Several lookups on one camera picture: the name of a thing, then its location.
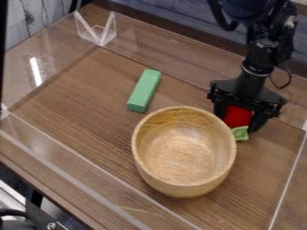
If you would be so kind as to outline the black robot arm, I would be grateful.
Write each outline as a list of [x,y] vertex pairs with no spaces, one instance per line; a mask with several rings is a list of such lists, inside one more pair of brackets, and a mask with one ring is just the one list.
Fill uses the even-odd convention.
[[293,51],[297,8],[291,0],[207,0],[224,31],[247,29],[247,56],[231,80],[209,83],[207,98],[215,115],[232,128],[253,133],[280,114],[287,99],[265,88],[275,68],[284,67]]

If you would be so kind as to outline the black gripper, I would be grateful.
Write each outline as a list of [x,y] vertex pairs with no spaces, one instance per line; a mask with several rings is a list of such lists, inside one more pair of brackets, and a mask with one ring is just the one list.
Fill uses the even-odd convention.
[[287,100],[264,86],[255,84],[240,85],[239,79],[216,80],[209,83],[207,98],[213,103],[213,113],[224,119],[227,106],[233,105],[255,111],[248,132],[253,133],[264,126],[269,118],[277,117]]

